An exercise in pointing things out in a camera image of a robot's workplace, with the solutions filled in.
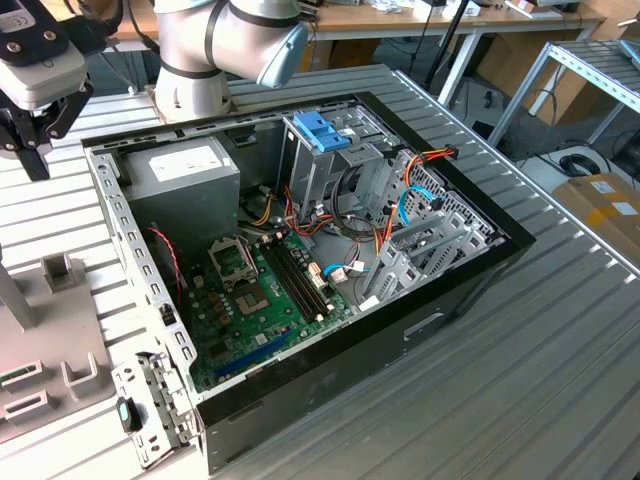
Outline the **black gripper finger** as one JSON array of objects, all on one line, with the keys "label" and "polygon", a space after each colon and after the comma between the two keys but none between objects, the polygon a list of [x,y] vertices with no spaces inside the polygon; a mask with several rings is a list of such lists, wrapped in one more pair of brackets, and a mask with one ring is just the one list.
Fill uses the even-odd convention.
[{"label": "black gripper finger", "polygon": [[33,151],[23,143],[6,108],[1,109],[1,150],[8,158],[18,160],[28,178],[34,180]]},{"label": "black gripper finger", "polygon": [[50,178],[44,153],[38,148],[49,146],[52,140],[63,138],[70,130],[88,100],[94,93],[91,82],[84,82],[77,92],[49,105],[38,116],[30,116],[30,130],[27,134],[27,174],[32,181]]}]

